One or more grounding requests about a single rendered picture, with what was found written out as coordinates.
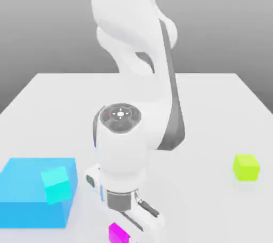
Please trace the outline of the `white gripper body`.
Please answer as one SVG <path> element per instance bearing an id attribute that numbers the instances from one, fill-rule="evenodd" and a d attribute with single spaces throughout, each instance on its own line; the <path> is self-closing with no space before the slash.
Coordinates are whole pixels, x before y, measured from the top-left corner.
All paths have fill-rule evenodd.
<path id="1" fill-rule="evenodd" d="M 161 215 L 155 217 L 139 206 L 126 212 L 110 210 L 109 213 L 110 224 L 115 222 L 129 234 L 130 243 L 164 243 L 164 218 Z"/>

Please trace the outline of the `small magenta cube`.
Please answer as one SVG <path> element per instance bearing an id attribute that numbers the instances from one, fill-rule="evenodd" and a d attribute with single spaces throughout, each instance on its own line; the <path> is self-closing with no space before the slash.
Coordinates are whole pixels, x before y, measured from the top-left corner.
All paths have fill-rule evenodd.
<path id="1" fill-rule="evenodd" d="M 130 243 L 130 235 L 115 222 L 108 227 L 108 238 L 110 243 Z"/>

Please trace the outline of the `small cyan cube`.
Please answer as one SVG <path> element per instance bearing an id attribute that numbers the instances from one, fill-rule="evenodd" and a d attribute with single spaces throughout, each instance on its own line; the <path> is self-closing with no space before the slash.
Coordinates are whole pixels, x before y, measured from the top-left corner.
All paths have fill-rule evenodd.
<path id="1" fill-rule="evenodd" d="M 53 205 L 72 198 L 69 177 L 65 166 L 41 172 L 46 202 Z"/>

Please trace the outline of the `small lime green cube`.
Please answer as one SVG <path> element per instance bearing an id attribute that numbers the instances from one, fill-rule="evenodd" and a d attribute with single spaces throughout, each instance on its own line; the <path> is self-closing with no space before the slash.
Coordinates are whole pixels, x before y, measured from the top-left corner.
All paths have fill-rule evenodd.
<path id="1" fill-rule="evenodd" d="M 236 154 L 232 169 L 239 181 L 256 181 L 260 164 L 253 154 Z"/>

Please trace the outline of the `large blue box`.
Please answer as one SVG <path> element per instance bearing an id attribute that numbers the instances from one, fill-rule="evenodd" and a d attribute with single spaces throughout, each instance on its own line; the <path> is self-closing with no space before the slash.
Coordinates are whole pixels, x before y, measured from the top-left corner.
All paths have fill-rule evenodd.
<path id="1" fill-rule="evenodd" d="M 48 205 L 41 172 L 65 166 L 72 198 Z M 10 158 L 0 171 L 0 229 L 63 229 L 77 189 L 74 158 Z"/>

